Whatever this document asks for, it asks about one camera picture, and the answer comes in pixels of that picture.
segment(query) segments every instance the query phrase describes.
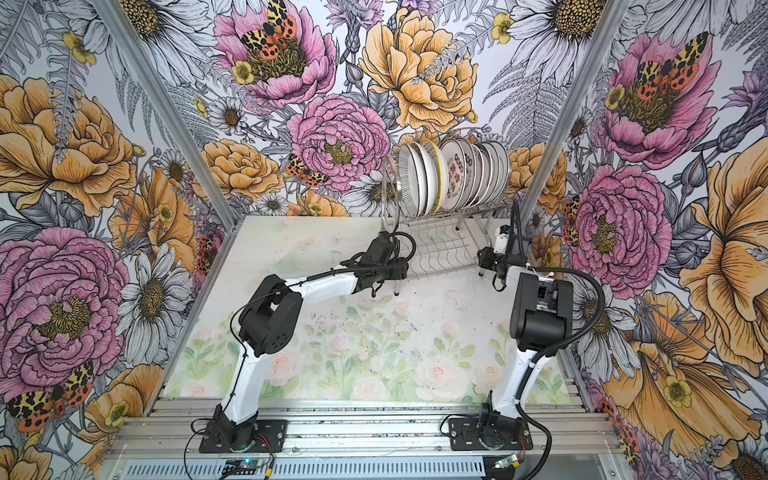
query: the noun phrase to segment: orange flower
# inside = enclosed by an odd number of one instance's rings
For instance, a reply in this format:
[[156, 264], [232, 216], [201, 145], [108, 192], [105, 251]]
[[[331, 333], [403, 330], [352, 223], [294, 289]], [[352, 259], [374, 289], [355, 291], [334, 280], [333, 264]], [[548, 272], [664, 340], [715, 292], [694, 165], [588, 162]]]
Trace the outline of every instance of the orange flower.
[[406, 8], [397, 12], [397, 25], [394, 33], [381, 22], [368, 31], [359, 66], [376, 81], [372, 91], [391, 91], [397, 98], [401, 127], [445, 133], [472, 109], [478, 65], [466, 55], [438, 73], [426, 74], [438, 55], [454, 46], [453, 34], [435, 30], [429, 17]]
[[[225, 139], [205, 144], [203, 157], [227, 198], [237, 192], [256, 201], [262, 195], [279, 192], [286, 186], [280, 165], [245, 142]], [[207, 198], [197, 178], [192, 187], [197, 195]]]
[[288, 206], [289, 217], [348, 217], [349, 212], [333, 197], [319, 195], [314, 190], [308, 190], [304, 197], [297, 198], [299, 204]]
[[544, 236], [544, 232], [533, 239], [533, 256], [539, 266], [553, 268], [563, 266], [563, 253], [561, 252], [561, 238], [551, 233]]
[[[531, 148], [521, 147], [517, 151], [509, 152], [509, 162], [512, 165], [512, 175], [507, 186], [507, 194], [510, 196], [517, 192], [524, 192], [531, 185], [533, 174], [541, 161], [541, 154], [544, 153], [544, 143], [536, 144]], [[560, 202], [565, 196], [565, 168], [568, 159], [564, 152], [558, 155], [558, 162], [554, 170], [547, 177], [547, 183], [538, 202], [547, 215], [554, 215], [558, 210]]]
[[0, 478], [18, 480], [48, 480], [53, 471], [50, 453], [38, 452], [34, 447], [27, 447], [19, 455], [11, 446], [0, 447]]
[[[712, 347], [704, 324], [688, 312], [672, 293], [645, 292], [641, 307], [641, 341], [631, 343], [641, 367], [633, 379], [619, 370], [621, 379], [604, 384], [620, 413], [630, 424], [642, 427], [663, 442], [670, 430], [672, 452], [688, 456], [707, 443], [710, 435], [723, 437], [725, 449], [715, 459], [724, 467], [739, 455], [736, 441], [747, 435], [757, 438], [760, 423], [752, 412], [729, 395], [731, 389], [722, 368], [705, 362]], [[670, 320], [680, 322], [687, 334]], [[737, 381], [741, 391], [746, 385]]]
[[680, 271], [690, 305], [707, 318], [707, 338], [724, 362], [752, 376], [768, 362], [768, 138], [710, 168], [709, 207], [691, 204], [712, 229], [710, 252]]
[[55, 152], [59, 120], [51, 99], [60, 93], [42, 78], [22, 87], [0, 75], [0, 191], [25, 194], [17, 208], [36, 204], [48, 188], [67, 192], [96, 217], [136, 186], [134, 147], [98, 100], [78, 91], [72, 134]]
[[78, 432], [78, 437], [96, 443], [116, 434], [128, 417], [142, 416], [162, 374], [163, 367], [158, 365], [124, 370], [112, 380], [107, 391], [85, 409], [85, 418], [93, 425]]
[[191, 272], [197, 243], [190, 206], [159, 168], [152, 170], [151, 180], [142, 175], [139, 188], [141, 194], [120, 196], [109, 219], [112, 245], [131, 252], [143, 250], [154, 261], [163, 243], [167, 243], [176, 247], [176, 260]]

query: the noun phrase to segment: wire rack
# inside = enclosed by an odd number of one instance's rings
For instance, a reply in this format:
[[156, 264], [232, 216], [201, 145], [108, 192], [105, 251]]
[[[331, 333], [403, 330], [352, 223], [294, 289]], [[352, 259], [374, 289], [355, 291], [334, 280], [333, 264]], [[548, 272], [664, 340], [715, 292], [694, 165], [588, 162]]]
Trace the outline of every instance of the wire rack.
[[[416, 241], [416, 253], [409, 263], [406, 280], [477, 266], [478, 250], [492, 245], [488, 228], [493, 214], [512, 206], [506, 194], [502, 194], [502, 198], [492, 204], [411, 218], [401, 214], [398, 179], [397, 163], [388, 156], [382, 162], [382, 201], [386, 204], [386, 192], [391, 185], [396, 208], [393, 216], [382, 209], [382, 228], [389, 232], [400, 230], [410, 233]], [[410, 253], [412, 246], [406, 241], [402, 242], [402, 248], [401, 254], [405, 256]], [[395, 284], [395, 292], [399, 292], [399, 282]]]

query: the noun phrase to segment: wire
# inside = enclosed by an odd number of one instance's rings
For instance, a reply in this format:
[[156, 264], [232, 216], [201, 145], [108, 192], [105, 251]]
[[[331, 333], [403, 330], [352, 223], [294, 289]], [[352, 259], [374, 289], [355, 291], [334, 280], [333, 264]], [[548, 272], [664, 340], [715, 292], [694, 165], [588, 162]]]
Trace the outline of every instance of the wire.
[[192, 478], [192, 475], [190, 475], [190, 470], [187, 467], [187, 450], [190, 448], [190, 443], [192, 443], [192, 439], [194, 438], [195, 435], [203, 435], [205, 433], [205, 429], [202, 429], [202, 430], [195, 430], [194, 429], [194, 423], [195, 422], [199, 422], [201, 420], [204, 420], [205, 422], [208, 422], [209, 420], [212, 420], [212, 419], [195, 419], [195, 420], [192, 420], [192, 423], [190, 423], [190, 429], [192, 430], [192, 436], [190, 437], [189, 440], [187, 440], [187, 445], [184, 447], [184, 454], [183, 454], [183, 457], [184, 457], [184, 473], [187, 474], [187, 477], [190, 480], [194, 480], [194, 478]]

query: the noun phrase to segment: vent grille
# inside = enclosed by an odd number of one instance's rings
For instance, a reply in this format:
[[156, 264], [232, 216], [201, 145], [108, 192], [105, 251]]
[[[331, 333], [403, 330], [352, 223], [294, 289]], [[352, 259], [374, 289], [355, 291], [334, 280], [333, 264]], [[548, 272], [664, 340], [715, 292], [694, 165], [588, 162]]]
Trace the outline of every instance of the vent grille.
[[[218, 480], [226, 460], [187, 460], [194, 480]], [[231, 475], [230, 480], [263, 478], [266, 467], [256, 467], [246, 475]], [[279, 458], [270, 477], [272, 480], [304, 478], [480, 478], [485, 476], [482, 457], [444, 458]], [[132, 459], [122, 480], [187, 480], [184, 464], [179, 460]]]

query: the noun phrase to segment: cable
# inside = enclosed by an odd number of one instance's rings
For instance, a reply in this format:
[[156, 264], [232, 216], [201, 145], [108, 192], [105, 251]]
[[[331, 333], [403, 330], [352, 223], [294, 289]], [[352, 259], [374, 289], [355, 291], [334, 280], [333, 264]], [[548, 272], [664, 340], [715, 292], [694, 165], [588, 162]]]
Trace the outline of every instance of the cable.
[[202, 429], [202, 430], [195, 430], [194, 429], [194, 423], [195, 422], [199, 422], [200, 420], [204, 420], [205, 422], [208, 422], [209, 420], [212, 420], [212, 419], [195, 419], [195, 420], [192, 420], [192, 423], [190, 423], [190, 429], [192, 430], [192, 436], [190, 437], [189, 440], [187, 440], [187, 445], [184, 447], [184, 453], [183, 453], [183, 457], [184, 457], [184, 473], [187, 474], [187, 477], [190, 480], [194, 480], [194, 478], [192, 478], [192, 475], [190, 475], [189, 468], [187, 467], [187, 450], [190, 448], [190, 443], [192, 443], [192, 439], [194, 438], [195, 435], [203, 435], [205, 433], [205, 429]]
[[580, 270], [574, 270], [572, 268], [547, 268], [546, 269], [549, 272], [556, 272], [556, 273], [570, 273], [571, 275], [580, 276], [581, 278], [587, 280], [592, 287], [594, 288], [595, 292], [598, 295], [598, 304], [597, 307], [594, 310], [594, 313], [592, 313], [592, 316], [589, 318], [589, 320], [584, 324], [582, 328], [579, 329], [578, 332], [574, 333], [573, 335], [564, 338], [563, 340], [560, 340], [559, 342], [555, 342], [551, 344], [550, 346], [542, 349], [536, 355], [533, 356], [531, 359], [531, 363], [528, 366], [528, 368], [525, 370], [525, 374], [523, 375], [522, 380], [520, 381], [520, 386], [518, 387], [518, 391], [515, 393], [515, 398], [518, 400], [517, 409], [520, 413], [520, 416], [525, 419], [526, 422], [530, 423], [531, 425], [535, 426], [542, 432], [544, 432], [544, 435], [547, 437], [547, 442], [544, 446], [544, 451], [541, 454], [541, 457], [538, 460], [538, 463], [536, 463], [536, 466], [531, 470], [522, 480], [531, 480], [531, 478], [534, 478], [544, 467], [544, 463], [547, 461], [547, 457], [549, 457], [549, 452], [552, 450], [552, 433], [547, 429], [547, 427], [543, 426], [541, 423], [534, 420], [528, 413], [525, 412], [525, 410], [522, 407], [522, 403], [519, 403], [520, 399], [522, 399], [523, 390], [525, 390], [525, 384], [528, 383], [528, 380], [531, 378], [531, 374], [533, 373], [534, 367], [536, 363], [544, 358], [547, 355], [550, 355], [554, 352], [557, 352], [559, 349], [563, 349], [566, 346], [572, 344], [573, 342], [579, 340], [581, 337], [586, 335], [594, 328], [595, 325], [597, 325], [598, 320], [603, 317], [603, 312], [605, 310], [605, 294], [603, 293], [603, 287], [598, 283], [598, 281], [593, 278], [592, 275], [589, 275], [588, 273], [584, 273]]

